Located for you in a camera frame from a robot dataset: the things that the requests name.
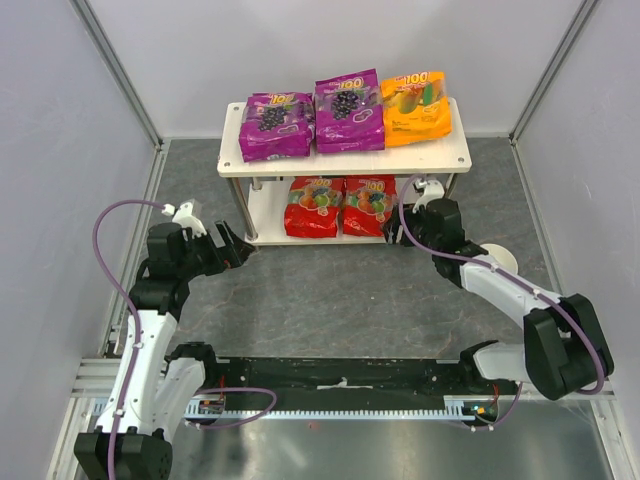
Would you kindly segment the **red candy bag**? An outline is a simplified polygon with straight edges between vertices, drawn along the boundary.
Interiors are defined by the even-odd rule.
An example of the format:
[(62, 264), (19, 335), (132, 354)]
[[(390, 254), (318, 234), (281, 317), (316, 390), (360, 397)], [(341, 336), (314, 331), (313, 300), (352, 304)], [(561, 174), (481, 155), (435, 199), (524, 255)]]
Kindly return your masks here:
[(284, 230), (296, 238), (335, 238), (341, 225), (343, 177), (295, 177), (287, 195)]
[(343, 233), (383, 237), (383, 227), (397, 202), (393, 175), (348, 176), (345, 180)]

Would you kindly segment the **orange candy bag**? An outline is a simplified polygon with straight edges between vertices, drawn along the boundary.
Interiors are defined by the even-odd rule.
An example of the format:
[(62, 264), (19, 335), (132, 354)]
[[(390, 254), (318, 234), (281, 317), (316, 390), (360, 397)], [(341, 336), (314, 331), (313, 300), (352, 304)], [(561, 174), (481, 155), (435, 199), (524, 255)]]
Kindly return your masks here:
[(396, 76), (383, 80), (380, 88), (387, 148), (436, 140), (452, 132), (444, 72)]

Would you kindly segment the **purple candy bag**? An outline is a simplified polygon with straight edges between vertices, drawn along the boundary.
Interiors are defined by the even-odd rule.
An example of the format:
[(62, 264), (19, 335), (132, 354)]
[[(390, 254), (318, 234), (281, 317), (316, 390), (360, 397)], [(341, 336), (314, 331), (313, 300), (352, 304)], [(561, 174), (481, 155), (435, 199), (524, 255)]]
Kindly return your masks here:
[(315, 82), (316, 149), (321, 154), (385, 149), (375, 69)]
[(315, 125), (311, 93), (254, 93), (247, 99), (238, 137), (242, 159), (308, 157)]

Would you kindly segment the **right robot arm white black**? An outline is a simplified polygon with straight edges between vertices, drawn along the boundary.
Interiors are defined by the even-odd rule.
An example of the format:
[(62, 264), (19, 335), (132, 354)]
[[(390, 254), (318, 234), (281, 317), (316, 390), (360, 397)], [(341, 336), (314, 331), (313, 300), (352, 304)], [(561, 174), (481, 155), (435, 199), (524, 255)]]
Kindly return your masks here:
[(599, 392), (615, 364), (593, 303), (562, 296), (507, 270), (488, 248), (467, 239), (457, 202), (399, 204), (383, 232), (390, 244), (429, 253), (436, 271), (456, 287), (478, 295), (513, 320), (519, 344), (485, 341), (463, 350), (470, 377), (529, 383), (549, 400)]

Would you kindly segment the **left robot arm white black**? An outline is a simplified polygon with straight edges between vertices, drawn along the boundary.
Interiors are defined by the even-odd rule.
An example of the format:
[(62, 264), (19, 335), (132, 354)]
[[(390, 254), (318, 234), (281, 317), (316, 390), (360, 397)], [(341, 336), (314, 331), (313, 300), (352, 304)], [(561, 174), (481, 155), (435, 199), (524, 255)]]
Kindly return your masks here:
[(238, 268), (255, 250), (226, 223), (215, 227), (165, 222), (149, 229), (148, 256), (126, 296), (127, 338), (114, 385), (96, 426), (74, 445), (88, 478), (168, 478), (172, 440), (191, 398), (218, 386), (211, 345), (188, 342), (167, 350), (190, 281)]

